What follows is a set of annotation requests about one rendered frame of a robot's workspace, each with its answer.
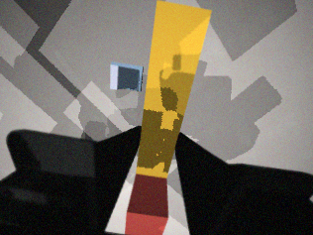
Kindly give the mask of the blue wedge on flat base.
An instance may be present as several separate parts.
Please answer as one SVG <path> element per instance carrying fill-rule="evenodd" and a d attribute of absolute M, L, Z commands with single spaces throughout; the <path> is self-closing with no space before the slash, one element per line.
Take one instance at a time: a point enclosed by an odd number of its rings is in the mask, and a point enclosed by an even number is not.
<path fill-rule="evenodd" d="M 131 89 L 141 91 L 143 67 L 127 63 L 115 63 L 119 66 L 118 89 Z"/>

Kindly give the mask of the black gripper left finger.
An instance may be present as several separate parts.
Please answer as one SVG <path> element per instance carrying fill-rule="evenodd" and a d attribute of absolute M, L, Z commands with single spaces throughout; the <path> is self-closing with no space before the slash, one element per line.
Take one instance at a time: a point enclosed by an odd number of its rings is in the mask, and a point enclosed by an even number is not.
<path fill-rule="evenodd" d="M 142 126 L 102 141 L 16 129 L 6 143 L 15 169 L 76 176 L 86 183 L 89 227 L 105 231 L 141 141 Z"/>

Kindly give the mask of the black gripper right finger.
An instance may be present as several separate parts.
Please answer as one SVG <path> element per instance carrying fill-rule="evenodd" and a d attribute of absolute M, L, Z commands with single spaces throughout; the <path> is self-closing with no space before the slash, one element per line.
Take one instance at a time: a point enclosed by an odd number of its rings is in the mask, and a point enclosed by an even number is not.
<path fill-rule="evenodd" d="M 245 190 L 313 195 L 313 175 L 228 164 L 179 132 L 175 157 L 189 235 L 217 235 Z"/>

